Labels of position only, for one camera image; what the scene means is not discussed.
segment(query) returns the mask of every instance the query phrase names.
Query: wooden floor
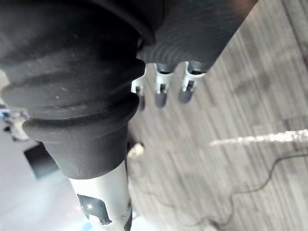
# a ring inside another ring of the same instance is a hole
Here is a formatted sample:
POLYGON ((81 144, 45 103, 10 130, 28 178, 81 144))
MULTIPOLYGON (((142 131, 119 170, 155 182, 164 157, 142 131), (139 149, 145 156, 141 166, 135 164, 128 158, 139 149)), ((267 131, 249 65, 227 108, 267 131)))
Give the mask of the wooden floor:
MULTIPOLYGON (((202 231, 194 224, 203 216, 225 221, 233 191, 261 185, 276 158, 308 153, 308 143, 210 145, 308 128, 307 14, 307 0, 260 0, 188 105, 177 100, 179 66, 157 109, 149 67, 146 109, 130 123, 146 152, 130 163, 130 186, 134 206, 159 230, 202 231)), ((308 158, 281 162, 266 188, 236 196, 234 206, 224 230, 308 230, 308 158)))

